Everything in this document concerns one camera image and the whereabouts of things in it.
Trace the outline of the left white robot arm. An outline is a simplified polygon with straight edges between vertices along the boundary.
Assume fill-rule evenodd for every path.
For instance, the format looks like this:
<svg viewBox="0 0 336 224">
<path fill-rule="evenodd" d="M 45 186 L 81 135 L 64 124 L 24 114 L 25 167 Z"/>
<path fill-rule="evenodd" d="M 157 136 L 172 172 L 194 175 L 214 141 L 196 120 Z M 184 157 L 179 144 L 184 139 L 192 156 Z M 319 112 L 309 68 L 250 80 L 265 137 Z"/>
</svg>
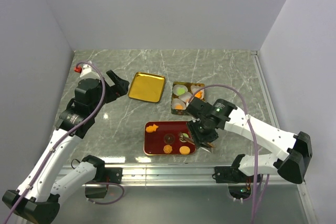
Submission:
<svg viewBox="0 0 336 224">
<path fill-rule="evenodd" d="M 56 179 L 71 152 L 94 125 L 101 107 L 128 92 L 128 81 L 112 70 L 107 71 L 107 76 L 112 86 L 97 73 L 81 77 L 39 161 L 17 189 L 3 195 L 2 201 L 11 213 L 31 223 L 52 223 L 60 206 L 83 184 L 108 183 L 105 162 L 92 155 L 83 158 L 65 177 Z"/>
</svg>

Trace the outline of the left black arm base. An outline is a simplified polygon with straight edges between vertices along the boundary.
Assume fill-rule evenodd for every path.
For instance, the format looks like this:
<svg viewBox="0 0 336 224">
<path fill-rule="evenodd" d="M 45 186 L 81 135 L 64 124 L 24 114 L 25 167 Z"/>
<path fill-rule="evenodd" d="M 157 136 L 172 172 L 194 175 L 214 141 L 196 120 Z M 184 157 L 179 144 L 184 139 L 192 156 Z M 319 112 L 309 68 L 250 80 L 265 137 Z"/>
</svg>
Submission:
<svg viewBox="0 0 336 224">
<path fill-rule="evenodd" d="M 85 197 L 94 199 L 104 199 L 108 195 L 108 190 L 116 187 L 121 189 L 123 168 L 108 167 L 104 174 L 97 182 L 89 182 L 85 184 Z"/>
</svg>

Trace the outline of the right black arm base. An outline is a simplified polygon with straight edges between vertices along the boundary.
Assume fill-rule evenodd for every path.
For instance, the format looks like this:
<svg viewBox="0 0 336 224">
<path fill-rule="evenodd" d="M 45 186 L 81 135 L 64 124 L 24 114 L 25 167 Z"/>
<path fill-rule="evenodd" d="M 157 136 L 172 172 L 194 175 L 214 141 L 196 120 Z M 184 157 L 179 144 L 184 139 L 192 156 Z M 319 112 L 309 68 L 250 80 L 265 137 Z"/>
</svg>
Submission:
<svg viewBox="0 0 336 224">
<path fill-rule="evenodd" d="M 215 166 L 212 179 L 217 184 L 228 184 L 228 193 L 233 201 L 244 202 L 252 198 L 254 176 L 247 176 L 236 168 Z"/>
</svg>

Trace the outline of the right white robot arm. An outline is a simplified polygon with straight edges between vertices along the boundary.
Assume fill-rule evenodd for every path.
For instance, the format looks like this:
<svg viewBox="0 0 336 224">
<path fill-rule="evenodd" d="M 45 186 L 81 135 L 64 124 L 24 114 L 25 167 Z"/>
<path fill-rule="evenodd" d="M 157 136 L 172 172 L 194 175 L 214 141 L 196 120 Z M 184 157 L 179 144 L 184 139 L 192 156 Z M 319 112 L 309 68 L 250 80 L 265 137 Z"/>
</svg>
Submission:
<svg viewBox="0 0 336 224">
<path fill-rule="evenodd" d="M 293 184 L 303 183 L 312 159 L 309 134 L 280 130 L 246 115 L 241 108 L 224 99 L 209 104 L 194 98 L 186 112 L 193 117 L 186 125 L 197 148 L 208 147 L 217 140 L 217 130 L 221 129 L 256 140 L 257 145 L 270 152 L 258 156 L 239 154 L 230 167 L 216 167 L 217 183 L 243 183 L 254 175 L 279 175 Z"/>
</svg>

